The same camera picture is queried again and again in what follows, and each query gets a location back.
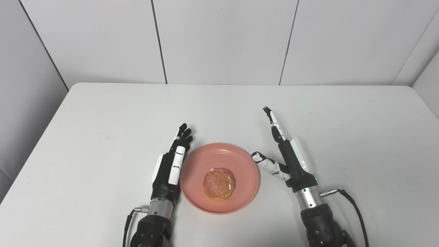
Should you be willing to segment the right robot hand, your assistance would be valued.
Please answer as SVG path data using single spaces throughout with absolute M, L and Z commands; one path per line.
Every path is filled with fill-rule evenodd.
M 293 192 L 317 186 L 317 179 L 302 167 L 291 141 L 284 136 L 273 111 L 267 106 L 263 110 L 269 118 L 273 139 L 278 144 L 285 164 L 276 162 L 258 151 L 251 154 L 253 161 L 274 177 L 285 181 Z

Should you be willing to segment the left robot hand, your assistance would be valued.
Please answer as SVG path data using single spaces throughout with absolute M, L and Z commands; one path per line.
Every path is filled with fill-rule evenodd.
M 183 123 L 169 151 L 159 158 L 159 166 L 152 183 L 151 199 L 169 200 L 173 205 L 180 197 L 180 175 L 186 152 L 191 148 L 192 130 Z

